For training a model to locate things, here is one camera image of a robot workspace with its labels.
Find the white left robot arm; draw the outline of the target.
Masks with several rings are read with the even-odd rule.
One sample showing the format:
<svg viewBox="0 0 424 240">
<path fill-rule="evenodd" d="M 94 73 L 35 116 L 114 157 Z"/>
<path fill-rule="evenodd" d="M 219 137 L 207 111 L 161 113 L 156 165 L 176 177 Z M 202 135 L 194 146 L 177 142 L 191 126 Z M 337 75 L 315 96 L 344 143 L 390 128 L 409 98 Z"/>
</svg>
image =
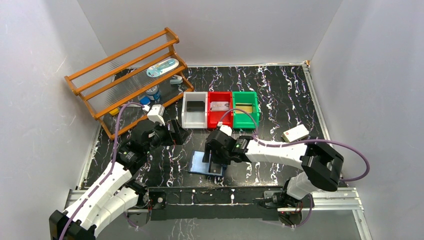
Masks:
<svg viewBox="0 0 424 240">
<path fill-rule="evenodd" d="M 176 119 L 171 120 L 171 126 L 156 123 L 153 129 L 133 133 L 123 141 L 92 186 L 65 210 L 50 215 L 50 238 L 94 240 L 128 209 L 151 207 L 149 187 L 133 176 L 156 148 L 184 144 L 188 131 Z"/>
</svg>

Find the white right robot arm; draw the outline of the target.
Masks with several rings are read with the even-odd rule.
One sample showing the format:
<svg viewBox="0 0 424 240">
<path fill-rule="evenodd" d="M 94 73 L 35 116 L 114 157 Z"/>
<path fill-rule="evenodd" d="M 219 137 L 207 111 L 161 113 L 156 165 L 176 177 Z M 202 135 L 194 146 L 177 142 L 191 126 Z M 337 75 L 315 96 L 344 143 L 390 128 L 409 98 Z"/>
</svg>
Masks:
<svg viewBox="0 0 424 240">
<path fill-rule="evenodd" d="M 204 146 L 204 163 L 230 165 L 267 162 L 301 170 L 284 183 L 279 193 L 265 194 L 267 208 L 295 207 L 305 196 L 317 190 L 335 192 L 344 157 L 325 139 L 277 142 L 258 139 L 256 134 L 233 138 L 230 133 L 214 130 Z"/>
</svg>

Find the blue card holder wallet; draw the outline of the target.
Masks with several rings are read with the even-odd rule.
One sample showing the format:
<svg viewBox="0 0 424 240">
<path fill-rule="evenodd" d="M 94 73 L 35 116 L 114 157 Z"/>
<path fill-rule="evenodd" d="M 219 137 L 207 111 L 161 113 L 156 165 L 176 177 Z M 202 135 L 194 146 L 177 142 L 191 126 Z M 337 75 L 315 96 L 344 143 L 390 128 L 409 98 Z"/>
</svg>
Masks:
<svg viewBox="0 0 424 240">
<path fill-rule="evenodd" d="M 209 162 L 203 162 L 204 159 L 204 152 L 194 150 L 191 155 L 191 160 L 189 162 L 189 168 L 188 172 L 192 174 L 199 174 L 199 175 L 207 175 L 207 176 L 217 176 L 217 177 L 223 177 L 225 169 L 227 168 L 226 165 L 222 165 L 222 175 L 210 175 L 208 173 L 208 166 Z"/>
</svg>

